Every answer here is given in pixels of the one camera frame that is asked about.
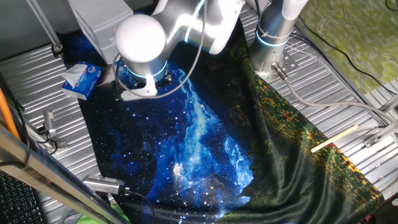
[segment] green fabric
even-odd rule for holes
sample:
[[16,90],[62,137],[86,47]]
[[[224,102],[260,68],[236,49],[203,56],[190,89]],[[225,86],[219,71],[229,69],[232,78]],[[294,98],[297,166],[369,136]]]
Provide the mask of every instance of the green fabric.
[[[386,84],[398,78],[398,12],[385,0],[309,0],[301,13],[306,25],[330,44],[346,52],[361,70]],[[396,8],[395,0],[389,6]],[[296,23],[362,93],[379,87],[356,71],[345,56]]]
[[[225,214],[218,223],[283,223],[284,218],[289,223],[357,223],[383,203],[378,189],[334,144],[317,153],[310,152],[327,137],[254,74],[244,40],[236,43],[230,54],[256,89],[264,119],[261,125],[270,138],[265,147],[253,147],[251,152],[257,155],[251,166],[254,180],[241,194],[251,197],[250,201]],[[270,176],[270,169],[275,176]],[[286,183],[289,175],[300,180],[292,178]],[[293,193],[296,188],[301,189],[299,195]],[[315,198],[322,200],[314,205]]]
[[[128,222],[130,221],[130,220],[128,219],[128,217],[127,217],[123,212],[120,213],[120,215],[121,215],[123,218],[125,218]],[[97,222],[95,222],[95,221],[93,221],[92,219],[87,218],[87,216],[83,215],[83,216],[80,218],[80,220],[78,221],[77,224],[96,224],[96,223],[97,223]]]

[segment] gray cable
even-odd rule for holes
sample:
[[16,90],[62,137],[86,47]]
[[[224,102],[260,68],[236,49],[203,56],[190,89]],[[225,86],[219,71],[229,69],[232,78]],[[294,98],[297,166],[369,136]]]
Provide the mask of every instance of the gray cable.
[[308,106],[314,106],[314,107],[330,107],[330,106],[358,106],[358,107],[362,107],[365,109],[369,109],[371,111],[374,111],[375,113],[387,118],[391,123],[393,123],[395,120],[392,119],[388,114],[386,114],[385,112],[374,108],[372,106],[363,104],[363,103],[357,103],[357,102],[336,102],[336,103],[310,103],[308,101],[305,101],[303,98],[301,98],[296,91],[293,89],[292,84],[290,84],[289,79],[285,80],[286,85],[288,86],[288,88],[291,90],[291,92],[293,93],[293,95],[303,104],[308,105]]
[[206,15],[207,15],[207,0],[205,0],[204,3],[204,9],[203,9],[203,26],[202,26],[202,32],[201,32],[201,39],[200,39],[200,44],[199,44],[199,49],[198,49],[198,53],[197,56],[195,57],[195,60],[192,63],[191,69],[189,70],[187,77],[184,78],[184,80],[178,85],[176,86],[173,90],[168,91],[167,93],[164,93],[162,95],[159,96],[143,96],[137,93],[134,93],[133,91],[131,91],[125,84],[123,84],[122,81],[120,81],[120,79],[118,80],[119,84],[128,92],[130,92],[133,95],[139,96],[141,98],[144,99],[159,99],[159,98],[163,98],[165,96],[169,96],[170,94],[174,93],[175,91],[179,90],[189,79],[189,77],[192,75],[193,69],[195,69],[195,66],[197,65],[197,62],[199,60],[199,56],[200,56],[200,52],[201,49],[203,47],[203,40],[205,39],[205,27],[206,27]]

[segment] keyboard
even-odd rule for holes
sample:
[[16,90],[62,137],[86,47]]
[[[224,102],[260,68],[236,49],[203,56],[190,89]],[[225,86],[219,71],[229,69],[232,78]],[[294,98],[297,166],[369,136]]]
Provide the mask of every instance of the keyboard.
[[37,192],[0,171],[0,223],[46,224]]

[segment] wooden stick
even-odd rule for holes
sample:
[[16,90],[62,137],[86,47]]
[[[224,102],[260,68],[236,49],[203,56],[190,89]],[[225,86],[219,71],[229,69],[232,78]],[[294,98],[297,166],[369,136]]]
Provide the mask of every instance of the wooden stick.
[[347,128],[346,130],[344,130],[344,131],[342,131],[342,132],[336,134],[335,136],[331,137],[330,139],[324,141],[323,143],[321,143],[321,144],[319,144],[319,145],[313,147],[313,148],[311,149],[311,152],[314,153],[314,152],[320,150],[321,148],[323,148],[323,147],[329,145],[330,143],[335,142],[335,141],[341,139],[342,137],[346,136],[347,134],[353,132],[353,131],[354,131],[355,129],[357,129],[357,128],[358,128],[358,125],[357,125],[357,124],[355,124],[354,126],[352,126],[352,127],[350,127],[350,128]]

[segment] cloth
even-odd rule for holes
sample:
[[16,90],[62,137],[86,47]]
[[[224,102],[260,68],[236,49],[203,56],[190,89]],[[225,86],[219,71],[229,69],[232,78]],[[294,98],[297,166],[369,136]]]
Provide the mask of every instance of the cloth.
[[[64,46],[84,41],[63,37]],[[67,62],[95,64],[65,49]],[[196,52],[176,47],[173,83],[159,94],[180,83]],[[124,68],[120,77],[132,80]],[[170,96],[115,101],[110,83],[98,85],[79,103],[101,175],[145,195],[156,223],[357,224],[383,202],[335,146],[310,153],[326,137],[254,74],[240,23],[224,51],[202,53]],[[115,199],[132,223],[151,222],[145,201]]]
[[[387,3],[397,7],[396,0]],[[359,69],[383,85],[398,78],[398,12],[388,10],[385,0],[309,0],[301,16],[311,30],[346,52]],[[356,71],[343,54],[306,30],[300,19],[296,24],[359,91],[366,94],[380,87]]]

